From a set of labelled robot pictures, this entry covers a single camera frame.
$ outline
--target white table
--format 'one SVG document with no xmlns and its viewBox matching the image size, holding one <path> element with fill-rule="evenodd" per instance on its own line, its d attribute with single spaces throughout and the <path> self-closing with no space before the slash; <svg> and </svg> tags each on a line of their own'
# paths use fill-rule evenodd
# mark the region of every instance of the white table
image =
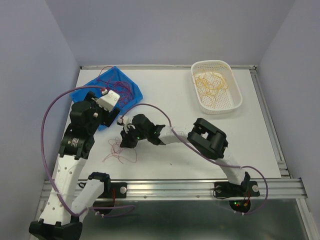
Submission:
<svg viewBox="0 0 320 240">
<path fill-rule="evenodd" d="M 101 70 L 81 70 L 76 86 L 83 86 L 96 78 Z M 124 69 L 122 70 L 140 88 L 142 103 L 153 104 L 165 111 L 174 126 L 192 126 L 197 118 L 204 118 L 227 135 L 229 147 L 241 166 L 258 168 L 266 178 L 281 178 L 275 153 L 268 135 L 262 110 L 250 71 L 233 70 L 243 96 L 242 105 L 235 111 L 220 115 L 201 112 L 192 83 L 191 72 L 186 69 Z M 154 124 L 168 124 L 156 109 L 138 106 L 128 113 L 145 114 Z M 120 136 L 122 128 L 113 124 L 94 135 L 95 144 L 79 179 L 87 179 L 92 172 L 105 172 L 111 179 L 178 180 L 225 179 L 222 170 L 202 159 L 181 143 L 155 146 L 144 140 L 135 148 L 136 163 L 116 158 L 103 159 L 110 153 L 108 140 Z M 125 149 L 123 157 L 134 161 L 135 152 Z M 260 176 L 248 170 L 252 178 Z"/>
</svg>

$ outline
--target wall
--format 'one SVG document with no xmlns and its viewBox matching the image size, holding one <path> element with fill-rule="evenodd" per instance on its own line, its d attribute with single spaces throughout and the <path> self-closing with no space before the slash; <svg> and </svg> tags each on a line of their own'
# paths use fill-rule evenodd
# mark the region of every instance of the wall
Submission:
<svg viewBox="0 0 320 240">
<path fill-rule="evenodd" d="M 301 177 L 320 229 L 320 1 L 296 0 L 258 67 L 294 177 Z"/>
<path fill-rule="evenodd" d="M 81 66 L 258 64 L 294 0 L 46 0 Z"/>
<path fill-rule="evenodd" d="M 0 0 L 0 30 L 0 239 L 26 240 L 45 178 L 42 117 L 59 93 L 75 85 L 79 67 L 43 0 Z M 60 101 L 47 122 L 51 167 L 67 103 Z"/>
</svg>

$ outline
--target purple string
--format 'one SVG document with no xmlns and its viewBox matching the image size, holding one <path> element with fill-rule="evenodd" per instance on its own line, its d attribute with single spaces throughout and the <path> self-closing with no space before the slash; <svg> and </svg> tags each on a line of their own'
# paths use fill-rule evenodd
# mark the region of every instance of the purple string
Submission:
<svg viewBox="0 0 320 240">
<path fill-rule="evenodd" d="M 46 122 L 46 119 L 47 119 L 47 116 L 48 116 L 48 113 L 50 111 L 50 109 L 52 108 L 52 106 L 56 103 L 56 101 L 58 101 L 60 98 L 62 98 L 63 96 L 69 94 L 69 93 L 72 93 L 76 90 L 79 90 L 79 89 L 101 89 L 101 90 L 105 90 L 106 88 L 103 87 L 103 86 L 79 86 L 79 87 L 76 87 L 74 89 L 71 89 L 71 90 L 68 90 L 68 91 L 65 91 L 63 93 L 61 93 L 59 96 L 57 96 L 51 103 L 50 105 L 48 106 L 47 110 L 45 111 L 44 113 L 44 116 L 43 116 L 43 119 L 42 119 L 42 124 L 41 124 L 41 133 L 40 133 L 40 144 L 41 144 L 41 156 L 42 156 L 42 162 L 43 162 L 43 166 L 44 166 L 44 170 L 46 172 L 46 175 L 47 177 L 49 178 L 49 181 L 52 185 L 52 188 L 54 189 L 54 191 L 57 193 L 57 197 L 58 199 L 60 200 L 62 206 L 65 208 L 65 210 L 71 214 L 72 216 L 74 217 L 79 217 L 81 216 L 85 211 L 87 211 L 88 209 L 85 208 L 83 209 L 80 213 L 74 213 L 69 207 L 68 205 L 66 204 L 65 200 L 63 199 L 63 197 L 59 194 L 59 190 L 56 186 L 56 183 L 55 181 L 53 180 L 51 174 L 50 174 L 50 170 L 48 168 L 48 165 L 47 165 L 47 161 L 46 161 L 46 156 L 45 156 L 45 147 L 44 147 L 44 130 L 45 130 L 45 122 Z M 110 209 L 125 209 L 125 208 L 131 208 L 131 210 L 127 211 L 127 212 L 124 212 L 124 213 L 120 213 L 118 215 L 112 215 L 112 216 L 105 216 L 105 217 L 119 217 L 119 216 L 123 216 L 123 215 L 126 215 L 128 213 L 131 213 L 135 208 L 136 206 L 134 205 L 125 205 L 125 206 L 113 206 L 113 207 L 89 207 L 90 210 L 96 210 L 96 209 L 106 209 L 106 210 L 110 210 Z"/>
<path fill-rule="evenodd" d="M 242 213 L 240 212 L 240 214 L 243 214 L 243 215 L 251 215 L 251 214 L 254 214 L 256 213 L 258 210 L 260 210 L 261 208 L 263 208 L 263 206 L 267 203 L 267 200 L 268 200 L 268 195 L 269 195 L 269 186 L 268 186 L 268 183 L 267 183 L 267 179 L 265 178 L 265 176 L 255 167 L 253 166 L 236 166 L 236 165 L 226 165 L 226 164 L 220 164 L 220 163 L 217 163 L 215 162 L 214 160 L 212 159 L 209 159 L 207 157 L 205 157 L 204 155 L 202 155 L 198 150 L 196 150 L 195 148 L 193 148 L 192 146 L 190 146 L 183 138 L 181 138 L 177 132 L 174 130 L 174 128 L 172 127 L 172 123 L 171 123 L 171 120 L 169 118 L 169 116 L 164 112 L 162 111 L 160 108 L 158 108 L 157 106 L 154 106 L 154 105 L 151 105 L 151 104 L 148 104 L 148 103 L 139 103 L 139 104 L 136 104 L 132 107 L 130 107 L 122 116 L 121 118 L 124 117 L 124 115 L 126 115 L 131 109 L 137 107 L 137 106 L 149 106 L 149 107 L 152 107 L 154 109 L 157 109 L 159 110 L 165 117 L 166 119 L 168 120 L 169 122 L 169 126 L 171 128 L 171 131 L 172 133 L 180 140 L 180 142 L 182 142 L 184 145 L 186 145 L 189 149 L 191 149 L 192 151 L 194 151 L 196 154 L 198 154 L 200 157 L 204 158 L 205 160 L 207 160 L 208 162 L 212 163 L 212 164 L 215 164 L 217 166 L 220 166 L 220 167 L 226 167 L 226 168 L 236 168 L 236 169 L 253 169 L 255 170 L 263 179 L 264 183 L 265 183 L 265 198 L 262 202 L 262 204 L 256 208 L 255 210 L 253 211 L 250 211 L 250 212 L 247 212 L 247 213 Z"/>
</svg>

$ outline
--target blue basket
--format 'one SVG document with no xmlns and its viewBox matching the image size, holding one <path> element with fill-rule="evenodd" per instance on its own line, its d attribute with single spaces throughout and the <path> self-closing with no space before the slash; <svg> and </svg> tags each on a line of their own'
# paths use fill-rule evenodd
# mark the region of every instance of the blue basket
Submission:
<svg viewBox="0 0 320 240">
<path fill-rule="evenodd" d="M 104 82 L 108 82 L 108 80 L 110 78 L 112 78 L 112 79 L 109 81 L 109 84 L 107 86 L 107 84 Z M 128 83 L 128 85 L 130 87 L 130 91 L 133 94 L 133 100 L 130 100 L 130 101 L 128 101 L 127 104 L 124 104 L 121 101 L 121 97 L 123 97 L 123 96 L 121 93 L 119 93 L 123 90 L 123 87 L 122 86 L 115 86 L 114 87 L 113 84 L 115 82 Z M 140 102 L 143 99 L 143 96 L 142 96 L 142 93 L 141 93 L 139 87 L 130 78 L 128 78 L 122 71 L 120 71 L 119 68 L 117 68 L 116 66 L 114 66 L 113 68 L 110 68 L 108 71 L 101 74 L 99 76 L 99 79 L 98 79 L 98 77 L 96 77 L 95 79 L 93 79 L 90 82 L 88 82 L 87 84 L 85 84 L 85 86 L 88 86 L 88 85 L 106 87 L 108 90 L 113 90 L 116 93 L 119 93 L 120 100 L 116 104 L 116 107 L 121 109 L 120 114 L 123 114 L 126 110 L 128 110 L 133 105 L 137 104 L 138 102 Z M 101 91 L 98 88 L 79 89 L 79 90 L 74 91 L 73 93 L 70 94 L 72 101 L 74 103 L 79 102 L 79 101 L 83 101 L 89 91 L 94 92 L 94 94 L 97 98 L 100 98 L 102 96 Z M 106 126 L 100 125 L 98 130 L 101 131 L 105 128 L 106 128 Z"/>
</svg>

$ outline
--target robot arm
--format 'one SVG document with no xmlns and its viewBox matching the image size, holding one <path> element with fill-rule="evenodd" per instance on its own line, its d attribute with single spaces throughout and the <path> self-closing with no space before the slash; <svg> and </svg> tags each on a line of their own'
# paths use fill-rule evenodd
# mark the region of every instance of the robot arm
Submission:
<svg viewBox="0 0 320 240">
<path fill-rule="evenodd" d="M 94 134 L 99 125 L 109 127 L 116 119 L 120 112 L 120 109 L 115 107 L 119 97 L 112 90 L 103 91 L 100 98 L 90 91 L 83 101 L 72 105 L 69 115 L 71 123 L 61 141 L 54 180 L 58 192 L 52 188 L 39 220 L 33 221 L 29 227 L 29 232 L 38 239 L 80 239 L 82 221 L 88 214 L 89 207 L 100 195 L 110 191 L 110 176 L 94 172 L 88 177 L 84 189 L 74 200 L 80 173 L 95 143 Z M 71 215 L 66 207 L 76 216 Z"/>
<path fill-rule="evenodd" d="M 225 173 L 230 183 L 230 191 L 245 193 L 248 190 L 250 175 L 232 156 L 228 147 L 227 135 L 203 118 L 198 118 L 192 126 L 174 127 L 154 125 L 145 115 L 138 114 L 132 119 L 124 116 L 118 118 L 118 125 L 123 126 L 121 131 L 122 148 L 134 148 L 138 141 L 147 139 L 154 145 L 168 145 L 181 143 L 192 144 L 205 158 L 215 160 Z"/>
</svg>

